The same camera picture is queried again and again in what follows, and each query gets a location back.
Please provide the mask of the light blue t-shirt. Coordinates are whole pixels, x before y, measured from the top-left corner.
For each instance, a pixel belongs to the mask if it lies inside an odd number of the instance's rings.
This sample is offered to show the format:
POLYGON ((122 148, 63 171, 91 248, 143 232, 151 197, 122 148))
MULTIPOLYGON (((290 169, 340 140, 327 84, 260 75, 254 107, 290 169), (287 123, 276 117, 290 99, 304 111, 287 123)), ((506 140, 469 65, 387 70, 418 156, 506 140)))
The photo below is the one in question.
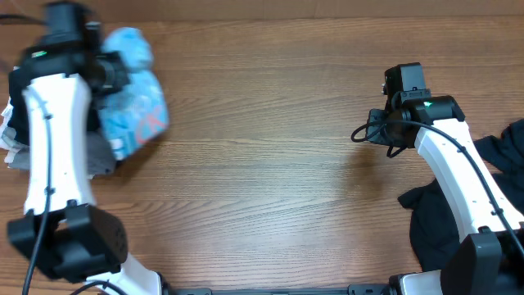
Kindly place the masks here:
POLYGON ((104 41, 105 52, 120 54, 129 84, 99 104, 102 132, 115 159, 133 155, 169 127, 169 112, 163 90, 152 72, 151 45, 139 29, 122 27, 104 41))

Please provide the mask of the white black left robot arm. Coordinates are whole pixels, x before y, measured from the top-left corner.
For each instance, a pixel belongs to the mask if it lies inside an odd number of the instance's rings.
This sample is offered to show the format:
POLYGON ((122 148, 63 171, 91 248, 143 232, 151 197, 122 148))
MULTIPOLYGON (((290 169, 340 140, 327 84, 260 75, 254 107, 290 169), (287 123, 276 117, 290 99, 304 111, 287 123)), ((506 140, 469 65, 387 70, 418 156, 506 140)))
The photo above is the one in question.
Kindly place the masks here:
POLYGON ((25 214, 7 225, 29 269, 109 294, 161 294, 162 277, 128 250, 119 218, 99 209, 88 180, 92 100, 129 83, 118 52, 33 47, 9 79, 29 121, 30 177, 25 214))

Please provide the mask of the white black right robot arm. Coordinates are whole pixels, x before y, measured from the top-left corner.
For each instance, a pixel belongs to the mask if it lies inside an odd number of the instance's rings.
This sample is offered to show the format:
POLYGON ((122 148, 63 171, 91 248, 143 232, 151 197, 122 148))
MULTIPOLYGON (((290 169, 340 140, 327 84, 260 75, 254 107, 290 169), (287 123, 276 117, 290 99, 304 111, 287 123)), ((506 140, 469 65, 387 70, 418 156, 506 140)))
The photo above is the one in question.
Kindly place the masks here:
POLYGON ((390 294, 521 294, 523 215, 504 196, 451 96, 372 109, 365 140, 414 148, 434 173, 456 224, 460 247, 441 270, 391 278, 390 294))

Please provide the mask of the folded grey garment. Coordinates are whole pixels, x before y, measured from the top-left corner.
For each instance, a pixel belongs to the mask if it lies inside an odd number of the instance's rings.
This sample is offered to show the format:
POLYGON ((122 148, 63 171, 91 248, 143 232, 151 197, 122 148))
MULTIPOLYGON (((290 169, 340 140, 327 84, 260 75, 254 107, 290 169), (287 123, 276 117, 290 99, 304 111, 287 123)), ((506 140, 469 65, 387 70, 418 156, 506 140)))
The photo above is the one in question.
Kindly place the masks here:
MULTIPOLYGON (((116 167, 116 159, 109 142, 98 132, 87 133, 88 177, 110 175, 116 167)), ((24 144, 9 151, 5 160, 7 166, 17 170, 30 169, 30 148, 24 144)))

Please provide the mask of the folded black garment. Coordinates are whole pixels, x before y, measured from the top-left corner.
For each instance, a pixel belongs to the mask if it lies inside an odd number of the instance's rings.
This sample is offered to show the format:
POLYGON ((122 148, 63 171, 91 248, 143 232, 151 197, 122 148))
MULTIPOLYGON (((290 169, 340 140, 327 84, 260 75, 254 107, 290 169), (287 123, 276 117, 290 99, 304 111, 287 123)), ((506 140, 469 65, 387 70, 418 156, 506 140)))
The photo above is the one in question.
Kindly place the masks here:
POLYGON ((25 88, 21 83, 21 77, 17 69, 12 70, 8 75, 10 104, 12 105, 11 119, 7 125, 16 132, 15 140, 24 145, 29 144, 29 121, 22 95, 25 88))

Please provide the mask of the black shirt pile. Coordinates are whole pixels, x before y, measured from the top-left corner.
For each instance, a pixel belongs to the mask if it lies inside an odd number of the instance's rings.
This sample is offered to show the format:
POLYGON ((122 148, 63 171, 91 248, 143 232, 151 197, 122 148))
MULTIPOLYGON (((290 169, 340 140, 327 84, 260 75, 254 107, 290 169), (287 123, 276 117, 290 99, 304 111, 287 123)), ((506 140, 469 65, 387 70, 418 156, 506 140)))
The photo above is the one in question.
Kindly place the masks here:
MULTIPOLYGON (((502 134, 475 142, 480 156, 499 170, 493 178, 505 197, 523 211, 523 121, 510 124, 502 134)), ((459 249, 457 225, 440 185, 433 180, 398 197, 412 211, 409 237, 423 271, 439 270, 459 249)))

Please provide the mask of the folded white garment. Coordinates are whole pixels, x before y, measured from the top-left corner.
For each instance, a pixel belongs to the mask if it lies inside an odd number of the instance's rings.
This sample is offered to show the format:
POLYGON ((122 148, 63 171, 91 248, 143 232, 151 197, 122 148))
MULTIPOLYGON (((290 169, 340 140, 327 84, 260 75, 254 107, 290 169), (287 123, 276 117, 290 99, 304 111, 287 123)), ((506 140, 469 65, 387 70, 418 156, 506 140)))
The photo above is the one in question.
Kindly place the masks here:
POLYGON ((3 122, 1 124, 1 149, 7 150, 4 162, 11 164, 15 155, 22 149, 22 144, 15 140, 16 131, 8 126, 11 120, 14 107, 11 105, 11 99, 8 99, 7 105, 1 113, 3 122))

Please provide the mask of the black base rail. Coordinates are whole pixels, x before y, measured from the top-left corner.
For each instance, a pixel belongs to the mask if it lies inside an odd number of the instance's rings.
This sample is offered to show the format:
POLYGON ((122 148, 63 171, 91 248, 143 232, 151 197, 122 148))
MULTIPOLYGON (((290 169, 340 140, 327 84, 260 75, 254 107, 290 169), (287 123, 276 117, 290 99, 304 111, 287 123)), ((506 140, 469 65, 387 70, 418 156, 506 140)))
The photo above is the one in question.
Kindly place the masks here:
POLYGON ((171 288, 169 295, 397 295, 389 284, 351 284, 344 288, 273 288, 212 290, 210 288, 171 288))

